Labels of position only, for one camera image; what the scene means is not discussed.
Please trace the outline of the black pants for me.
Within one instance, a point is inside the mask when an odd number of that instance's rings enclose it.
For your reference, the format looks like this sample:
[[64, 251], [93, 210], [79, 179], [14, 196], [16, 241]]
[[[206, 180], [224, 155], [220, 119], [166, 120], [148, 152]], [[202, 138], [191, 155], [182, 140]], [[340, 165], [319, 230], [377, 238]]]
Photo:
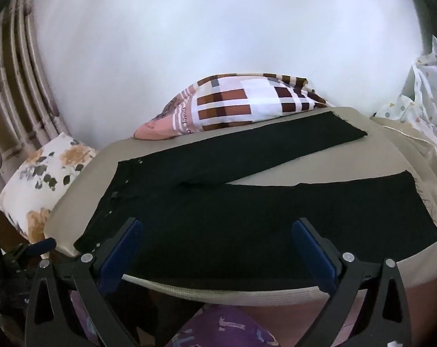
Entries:
[[231, 291], [313, 285], [291, 236], [300, 218], [361, 260], [408, 259], [437, 242], [437, 226], [408, 167], [379, 158], [372, 139], [324, 112], [121, 161], [75, 248], [134, 218], [129, 275]]

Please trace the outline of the floral white pillow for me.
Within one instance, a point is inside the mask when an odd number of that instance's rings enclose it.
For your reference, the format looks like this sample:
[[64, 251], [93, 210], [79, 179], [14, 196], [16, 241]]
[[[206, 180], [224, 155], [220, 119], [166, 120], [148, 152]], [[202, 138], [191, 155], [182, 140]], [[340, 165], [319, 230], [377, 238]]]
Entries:
[[60, 134], [12, 175], [0, 193], [0, 211], [27, 241], [42, 241], [54, 206], [96, 155], [96, 149]]

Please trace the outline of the purple patterned cloth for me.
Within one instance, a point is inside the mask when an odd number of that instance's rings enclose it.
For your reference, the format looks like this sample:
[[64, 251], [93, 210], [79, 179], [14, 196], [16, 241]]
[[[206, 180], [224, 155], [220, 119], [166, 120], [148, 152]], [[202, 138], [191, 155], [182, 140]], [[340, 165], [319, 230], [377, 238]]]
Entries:
[[139, 346], [278, 346], [276, 337], [236, 306], [194, 302], [123, 284], [105, 296]]

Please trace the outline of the striped beige curtain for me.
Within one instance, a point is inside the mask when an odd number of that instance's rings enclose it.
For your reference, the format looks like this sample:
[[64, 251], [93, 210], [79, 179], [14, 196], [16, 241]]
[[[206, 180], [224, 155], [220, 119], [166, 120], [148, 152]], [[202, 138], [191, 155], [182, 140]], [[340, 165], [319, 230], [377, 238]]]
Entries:
[[25, 159], [67, 131], [40, 55], [33, 0], [0, 0], [0, 191]]

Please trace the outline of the beige mattress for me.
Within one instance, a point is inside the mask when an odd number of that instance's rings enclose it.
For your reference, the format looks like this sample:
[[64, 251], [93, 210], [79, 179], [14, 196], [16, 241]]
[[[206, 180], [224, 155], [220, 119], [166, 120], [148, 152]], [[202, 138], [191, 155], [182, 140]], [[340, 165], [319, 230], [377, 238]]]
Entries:
[[321, 299], [292, 243], [301, 217], [341, 252], [394, 259], [407, 287], [437, 279], [435, 149], [352, 108], [113, 143], [56, 204], [45, 234], [76, 256], [131, 217], [143, 234], [125, 280], [179, 298]]

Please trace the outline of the pink plaid pillow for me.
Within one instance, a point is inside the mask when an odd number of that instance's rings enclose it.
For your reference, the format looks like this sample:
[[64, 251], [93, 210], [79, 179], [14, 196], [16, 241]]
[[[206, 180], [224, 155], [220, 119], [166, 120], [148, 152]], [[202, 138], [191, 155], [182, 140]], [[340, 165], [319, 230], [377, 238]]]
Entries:
[[164, 140], [232, 128], [330, 107], [303, 77], [279, 74], [216, 74], [179, 92], [135, 139]]

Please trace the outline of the white dotted bedsheet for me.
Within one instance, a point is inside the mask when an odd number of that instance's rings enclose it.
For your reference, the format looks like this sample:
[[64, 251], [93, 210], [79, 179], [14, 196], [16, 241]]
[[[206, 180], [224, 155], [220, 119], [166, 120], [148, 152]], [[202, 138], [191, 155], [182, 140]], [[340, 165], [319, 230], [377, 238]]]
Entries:
[[432, 52], [416, 59], [412, 72], [414, 94], [390, 100], [379, 108], [375, 117], [414, 128], [430, 139], [437, 149], [437, 38], [432, 39]]

